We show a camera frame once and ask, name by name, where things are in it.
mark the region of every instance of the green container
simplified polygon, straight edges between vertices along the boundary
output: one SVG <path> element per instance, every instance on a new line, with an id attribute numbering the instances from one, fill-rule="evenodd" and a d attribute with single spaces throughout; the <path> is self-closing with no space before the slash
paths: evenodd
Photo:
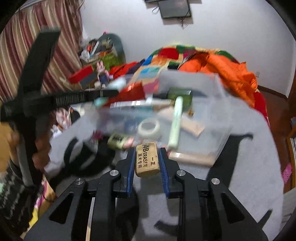
<path id="1" fill-rule="evenodd" d="M 168 99 L 176 100 L 178 96 L 183 97 L 183 110 L 188 110 L 192 105 L 192 91 L 177 87 L 171 87 L 168 91 Z"/>

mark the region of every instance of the colorful quilt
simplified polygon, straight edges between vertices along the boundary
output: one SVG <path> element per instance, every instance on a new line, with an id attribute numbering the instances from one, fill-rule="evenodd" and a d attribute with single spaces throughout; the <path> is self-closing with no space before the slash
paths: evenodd
<path id="1" fill-rule="evenodd" d="M 133 75 L 131 82 L 141 81 L 145 93 L 156 93 L 158 91 L 159 86 L 158 76 L 163 69 L 179 69 L 184 63 L 190 61 L 197 54 L 224 56 L 228 59 L 228 61 L 230 60 L 233 64 L 240 65 L 240 63 L 235 59 L 235 57 L 233 57 L 230 53 L 224 50 L 202 49 L 197 48 L 195 46 L 184 45 L 162 47 L 154 51 L 146 59 L 142 66 Z M 252 107 L 254 107 L 256 110 L 262 113 L 267 123 L 269 124 L 265 99 L 263 95 L 258 90 L 256 90 L 256 87 L 254 89 L 254 96 L 251 96 L 251 98 L 253 100 Z"/>

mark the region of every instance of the pink object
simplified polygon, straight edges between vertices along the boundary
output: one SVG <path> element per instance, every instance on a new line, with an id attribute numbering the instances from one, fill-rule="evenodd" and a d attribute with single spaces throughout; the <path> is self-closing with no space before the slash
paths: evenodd
<path id="1" fill-rule="evenodd" d="M 102 140 L 103 139 L 103 134 L 100 131 L 94 131 L 93 135 L 91 136 L 91 138 L 93 140 Z"/>
<path id="2" fill-rule="evenodd" d="M 124 143 L 123 145 L 123 148 L 124 149 L 127 149 L 129 147 L 132 147 L 133 146 L 133 141 L 134 141 L 134 138 L 133 137 L 129 137 L 126 142 Z"/>
<path id="3" fill-rule="evenodd" d="M 285 170 L 283 171 L 283 173 L 282 173 L 282 175 L 281 175 L 282 178 L 283 178 L 283 180 L 284 180 L 284 182 L 285 182 L 285 184 L 286 184 L 287 181 L 289 180 L 291 174 L 292 174 L 292 166 L 291 166 L 291 163 L 289 163 L 289 164 L 286 166 Z"/>

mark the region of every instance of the eraser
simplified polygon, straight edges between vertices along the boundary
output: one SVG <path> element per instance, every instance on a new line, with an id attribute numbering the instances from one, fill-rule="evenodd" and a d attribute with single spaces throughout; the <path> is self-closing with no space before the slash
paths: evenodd
<path id="1" fill-rule="evenodd" d="M 160 168 L 155 142 L 138 145 L 136 152 L 135 171 L 138 177 L 149 177 L 159 173 Z"/>

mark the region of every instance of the white wall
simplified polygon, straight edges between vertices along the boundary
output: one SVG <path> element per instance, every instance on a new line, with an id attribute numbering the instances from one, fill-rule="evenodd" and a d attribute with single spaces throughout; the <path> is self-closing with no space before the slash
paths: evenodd
<path id="1" fill-rule="evenodd" d="M 190 5 L 193 18 L 187 21 L 192 24 L 182 29 L 176 20 L 152 14 L 153 6 L 143 0 L 86 0 L 83 30 L 90 38 L 104 31 L 119 35 L 127 62 L 173 43 L 220 48 L 259 71 L 259 85 L 289 93 L 295 40 L 265 0 L 191 0 Z"/>
<path id="2" fill-rule="evenodd" d="M 83 25 L 82 25 L 82 38 L 83 39 L 88 39 L 88 36 L 87 36 L 86 30 L 85 30 L 85 27 Z"/>

